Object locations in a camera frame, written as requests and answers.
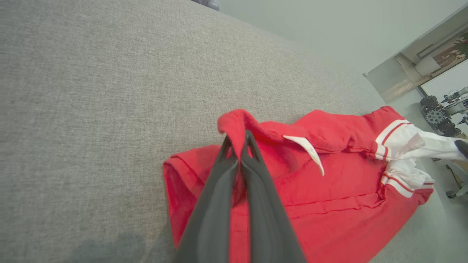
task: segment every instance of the couch cushion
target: couch cushion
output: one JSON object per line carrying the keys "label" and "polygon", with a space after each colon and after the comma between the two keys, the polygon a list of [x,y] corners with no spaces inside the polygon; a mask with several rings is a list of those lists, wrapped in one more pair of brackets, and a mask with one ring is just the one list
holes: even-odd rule
{"label": "couch cushion", "polygon": [[245,108],[292,123],[384,105],[358,72],[186,1],[5,3],[6,261],[165,262],[162,162]]}

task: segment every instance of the red stripe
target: red stripe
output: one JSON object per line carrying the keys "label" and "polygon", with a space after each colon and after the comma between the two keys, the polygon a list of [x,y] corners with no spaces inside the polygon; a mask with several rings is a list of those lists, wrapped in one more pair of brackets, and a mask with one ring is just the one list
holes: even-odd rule
{"label": "red stripe", "polygon": [[399,185],[401,185],[404,189],[406,189],[406,191],[411,192],[411,193],[414,193],[413,190],[410,190],[408,187],[404,186],[398,179],[396,179],[396,178],[394,178],[394,177],[390,177],[389,180],[394,180],[394,181],[397,182]]}
{"label": "red stripe", "polygon": [[[386,178],[390,179],[390,176],[388,176],[386,173],[383,173],[382,176],[385,176]],[[434,183],[424,183],[424,185],[433,185]]]}
{"label": "red stripe", "polygon": [[392,133],[393,133],[396,129],[398,129],[401,125],[403,125],[403,124],[406,124],[406,123],[400,123],[400,124],[398,124],[395,128],[393,128],[393,129],[385,136],[385,139],[382,141],[382,145],[384,145],[385,142],[387,141],[387,139],[390,137],[390,135],[392,135]]}
{"label": "red stripe", "polygon": [[383,161],[386,162],[387,161],[387,154],[388,154],[388,148],[386,146],[385,147],[385,153],[383,154]]}

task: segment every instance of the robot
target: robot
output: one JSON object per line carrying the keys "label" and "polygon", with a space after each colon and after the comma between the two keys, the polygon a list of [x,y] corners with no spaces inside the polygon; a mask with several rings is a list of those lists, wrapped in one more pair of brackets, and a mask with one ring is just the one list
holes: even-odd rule
{"label": "robot", "polygon": [[[468,94],[468,87],[464,87],[452,95],[445,95],[444,100],[440,103],[437,102],[436,96],[428,96],[422,99],[421,106],[423,107],[426,122],[439,130],[444,136],[455,137],[460,135],[461,130],[455,128],[450,116],[457,113],[468,114],[468,96],[462,97],[464,94]],[[444,107],[442,103],[445,102],[450,104]],[[458,124],[462,123],[468,124],[466,116]]]}

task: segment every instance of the black wheel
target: black wheel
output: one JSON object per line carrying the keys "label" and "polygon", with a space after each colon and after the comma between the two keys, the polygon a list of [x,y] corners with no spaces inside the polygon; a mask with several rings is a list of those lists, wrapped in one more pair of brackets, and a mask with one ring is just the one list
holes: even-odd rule
{"label": "black wheel", "polygon": [[426,112],[424,118],[426,119],[426,122],[431,125],[439,125],[445,120],[446,116],[443,111],[430,110]]}
{"label": "black wheel", "polygon": [[436,102],[436,103],[437,103],[437,98],[436,98],[436,96],[433,96],[433,95],[427,96],[427,97],[423,98],[423,99],[421,100],[420,103],[421,103],[421,105],[424,106],[424,105],[427,104],[428,102]]}
{"label": "black wheel", "polygon": [[447,191],[445,192],[448,198],[455,198],[457,197],[456,193],[454,191]]}
{"label": "black wheel", "polygon": [[453,135],[454,137],[461,134],[461,130],[460,130],[459,128],[455,128],[455,130],[456,130],[456,132],[455,132],[455,134]]}
{"label": "black wheel", "polygon": [[445,137],[455,137],[461,134],[461,130],[459,128],[449,129],[444,132]]}

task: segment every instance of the white wall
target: white wall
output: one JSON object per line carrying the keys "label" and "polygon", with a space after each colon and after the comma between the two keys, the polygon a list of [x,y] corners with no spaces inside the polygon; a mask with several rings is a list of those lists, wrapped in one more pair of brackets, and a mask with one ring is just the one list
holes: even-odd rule
{"label": "white wall", "polygon": [[[421,85],[428,95],[434,95],[440,102],[444,100],[444,95],[453,94],[454,90],[460,90],[468,86],[468,60],[465,60],[450,70],[442,73],[431,81]],[[457,124],[461,121],[462,114],[458,113],[452,116],[452,122]],[[468,125],[456,125],[462,132],[468,134]]]}
{"label": "white wall", "polygon": [[374,69],[468,0],[217,0],[220,11],[352,66]]}
{"label": "white wall", "polygon": [[445,23],[441,24],[439,27],[411,44],[407,49],[402,51],[402,53],[414,63],[418,63],[420,59],[416,56],[416,54],[431,44],[433,46],[429,48],[428,51],[436,48],[441,42],[444,42],[455,36],[458,33],[458,29],[466,28],[467,26],[468,7],[465,7]]}

